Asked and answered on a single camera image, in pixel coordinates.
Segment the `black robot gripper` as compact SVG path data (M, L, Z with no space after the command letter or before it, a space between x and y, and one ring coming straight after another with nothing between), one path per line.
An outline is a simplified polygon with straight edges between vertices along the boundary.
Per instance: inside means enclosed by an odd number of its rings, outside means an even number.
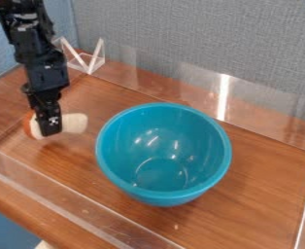
M39 56L25 66L26 83L22 93L29 106L34 107L35 121L42 136L50 136L62 131L62 114L57 102L61 90L70 85L67 61L61 52L50 52Z

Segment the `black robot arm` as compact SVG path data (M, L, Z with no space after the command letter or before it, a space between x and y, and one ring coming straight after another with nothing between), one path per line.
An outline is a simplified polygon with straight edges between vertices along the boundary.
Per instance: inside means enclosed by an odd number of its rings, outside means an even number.
M22 93L39 133L54 135L62 131L58 101L70 79L63 52L51 43L54 29L43 0L0 0L0 24L14 47L15 62L25 67Z

